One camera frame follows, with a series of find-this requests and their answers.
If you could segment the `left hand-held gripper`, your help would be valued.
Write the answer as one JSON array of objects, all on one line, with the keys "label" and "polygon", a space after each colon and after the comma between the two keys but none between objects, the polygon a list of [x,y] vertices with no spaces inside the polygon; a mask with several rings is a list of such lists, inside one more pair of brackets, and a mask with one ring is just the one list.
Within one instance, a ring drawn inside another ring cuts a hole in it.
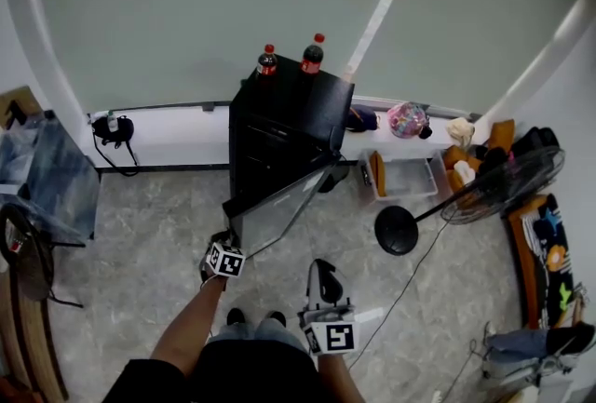
[{"label": "left hand-held gripper", "polygon": [[221,231],[210,237],[210,244],[199,265],[201,280],[222,276],[237,278],[241,275],[246,257],[240,250],[240,240],[233,229]]}]

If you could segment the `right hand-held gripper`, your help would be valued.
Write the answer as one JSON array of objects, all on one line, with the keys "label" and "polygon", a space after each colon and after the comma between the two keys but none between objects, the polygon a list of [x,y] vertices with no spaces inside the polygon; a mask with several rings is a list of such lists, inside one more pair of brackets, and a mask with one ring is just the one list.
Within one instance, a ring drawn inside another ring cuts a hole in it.
[{"label": "right hand-held gripper", "polygon": [[[328,271],[325,261],[315,259],[309,268],[306,298],[306,311],[298,317],[312,354],[343,355],[356,351],[359,323],[354,307],[344,306],[351,304],[345,275],[332,264]],[[330,303],[339,307],[328,308]]]}]

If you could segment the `black mini fridge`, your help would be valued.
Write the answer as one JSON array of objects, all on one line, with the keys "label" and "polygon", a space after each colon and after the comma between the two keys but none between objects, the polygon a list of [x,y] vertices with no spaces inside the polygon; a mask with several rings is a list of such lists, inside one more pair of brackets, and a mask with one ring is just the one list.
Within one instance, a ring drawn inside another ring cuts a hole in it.
[{"label": "black mini fridge", "polygon": [[283,56],[274,75],[244,79],[229,105],[231,197],[261,200],[334,164],[354,88],[323,71],[303,74]]}]

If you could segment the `person's left forearm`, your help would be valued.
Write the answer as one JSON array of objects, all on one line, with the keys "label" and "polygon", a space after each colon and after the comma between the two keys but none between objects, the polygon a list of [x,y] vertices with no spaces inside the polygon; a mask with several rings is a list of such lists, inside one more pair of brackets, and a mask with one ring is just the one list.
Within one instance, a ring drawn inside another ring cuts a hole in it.
[{"label": "person's left forearm", "polygon": [[166,362],[188,377],[209,337],[227,279],[214,275],[168,325],[150,358]]}]

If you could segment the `person's right forearm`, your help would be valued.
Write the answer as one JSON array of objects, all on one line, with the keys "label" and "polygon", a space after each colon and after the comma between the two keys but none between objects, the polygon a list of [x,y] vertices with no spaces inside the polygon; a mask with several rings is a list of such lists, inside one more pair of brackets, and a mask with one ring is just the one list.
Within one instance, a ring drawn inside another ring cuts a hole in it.
[{"label": "person's right forearm", "polygon": [[365,403],[342,355],[319,356],[318,374],[332,396],[333,403]]}]

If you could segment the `person's black shirt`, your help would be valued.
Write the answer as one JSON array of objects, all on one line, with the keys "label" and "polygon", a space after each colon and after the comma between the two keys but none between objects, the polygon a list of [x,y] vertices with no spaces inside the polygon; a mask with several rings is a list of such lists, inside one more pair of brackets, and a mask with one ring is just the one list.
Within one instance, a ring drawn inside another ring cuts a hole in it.
[{"label": "person's black shirt", "polygon": [[189,376],[156,359],[132,359],[103,403],[332,403],[313,360],[275,341],[207,344]]}]

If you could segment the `orange flat pouch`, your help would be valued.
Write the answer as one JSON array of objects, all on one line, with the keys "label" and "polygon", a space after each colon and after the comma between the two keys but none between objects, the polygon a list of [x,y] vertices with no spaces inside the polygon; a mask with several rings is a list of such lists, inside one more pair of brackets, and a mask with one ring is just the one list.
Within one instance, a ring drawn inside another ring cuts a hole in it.
[{"label": "orange flat pouch", "polygon": [[377,151],[371,153],[369,166],[378,195],[386,197],[386,167],[382,156]]}]

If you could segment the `small cola bottle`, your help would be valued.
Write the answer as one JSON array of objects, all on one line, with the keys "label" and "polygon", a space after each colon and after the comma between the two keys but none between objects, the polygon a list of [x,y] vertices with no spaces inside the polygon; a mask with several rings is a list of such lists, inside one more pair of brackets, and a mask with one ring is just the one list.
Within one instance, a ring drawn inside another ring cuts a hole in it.
[{"label": "small cola bottle", "polygon": [[268,79],[277,74],[278,58],[275,55],[275,47],[272,44],[264,46],[264,52],[259,56],[256,66],[256,78],[258,80]]}]

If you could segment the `navy blue pouch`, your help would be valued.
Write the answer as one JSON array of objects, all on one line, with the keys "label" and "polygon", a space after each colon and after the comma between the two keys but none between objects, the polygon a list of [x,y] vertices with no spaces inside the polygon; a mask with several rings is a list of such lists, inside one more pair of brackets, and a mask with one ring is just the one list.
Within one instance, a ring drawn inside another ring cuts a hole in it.
[{"label": "navy blue pouch", "polygon": [[354,105],[349,109],[345,128],[354,133],[375,131],[379,128],[379,117],[368,106]]}]

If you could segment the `grey-blue garment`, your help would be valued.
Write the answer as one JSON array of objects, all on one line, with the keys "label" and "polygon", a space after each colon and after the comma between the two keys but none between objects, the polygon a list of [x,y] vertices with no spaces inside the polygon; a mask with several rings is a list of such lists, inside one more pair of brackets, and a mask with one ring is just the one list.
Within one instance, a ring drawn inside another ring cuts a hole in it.
[{"label": "grey-blue garment", "polygon": [[532,358],[544,358],[548,332],[544,329],[518,329],[485,337],[488,358],[493,362],[512,363]]}]

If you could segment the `orange-edged patterned mat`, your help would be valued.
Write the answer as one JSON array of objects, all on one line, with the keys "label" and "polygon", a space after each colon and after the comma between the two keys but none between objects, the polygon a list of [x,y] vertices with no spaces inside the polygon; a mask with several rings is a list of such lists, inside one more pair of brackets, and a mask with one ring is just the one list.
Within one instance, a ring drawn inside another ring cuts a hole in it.
[{"label": "orange-edged patterned mat", "polygon": [[522,324],[529,329],[567,325],[576,284],[558,201],[536,195],[506,217],[521,289]]}]

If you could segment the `wooden planks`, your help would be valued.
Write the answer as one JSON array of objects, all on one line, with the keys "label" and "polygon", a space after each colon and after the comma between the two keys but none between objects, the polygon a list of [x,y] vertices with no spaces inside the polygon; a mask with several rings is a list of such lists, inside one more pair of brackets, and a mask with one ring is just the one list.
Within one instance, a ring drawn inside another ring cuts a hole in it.
[{"label": "wooden planks", "polygon": [[0,344],[8,374],[44,403],[67,403],[48,315],[47,301],[22,292],[11,270],[0,273]]}]

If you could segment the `black garment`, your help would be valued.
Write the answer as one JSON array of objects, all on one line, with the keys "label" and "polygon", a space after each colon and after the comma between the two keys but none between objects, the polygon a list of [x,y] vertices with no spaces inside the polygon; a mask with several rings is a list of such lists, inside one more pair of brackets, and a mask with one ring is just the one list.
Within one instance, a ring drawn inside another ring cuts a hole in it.
[{"label": "black garment", "polygon": [[596,338],[596,326],[579,322],[572,327],[549,329],[546,349],[548,355],[577,355],[583,353]]}]

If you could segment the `narrow grey roller blind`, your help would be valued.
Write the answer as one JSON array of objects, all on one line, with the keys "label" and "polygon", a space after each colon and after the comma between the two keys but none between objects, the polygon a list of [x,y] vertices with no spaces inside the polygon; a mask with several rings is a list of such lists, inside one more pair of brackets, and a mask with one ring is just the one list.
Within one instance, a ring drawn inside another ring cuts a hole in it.
[{"label": "narrow grey roller blind", "polygon": [[362,97],[484,114],[576,0],[393,0],[355,73]]}]

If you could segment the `black metal bracket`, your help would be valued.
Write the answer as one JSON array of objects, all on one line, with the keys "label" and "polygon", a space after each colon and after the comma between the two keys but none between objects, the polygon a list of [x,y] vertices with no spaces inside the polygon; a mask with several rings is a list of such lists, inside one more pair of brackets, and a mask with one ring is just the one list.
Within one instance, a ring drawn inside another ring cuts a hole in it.
[{"label": "black metal bracket", "polygon": [[23,126],[28,119],[27,114],[21,109],[16,101],[11,101],[6,109],[6,123],[4,125],[5,130],[10,130],[15,122],[18,122],[20,126]]}]

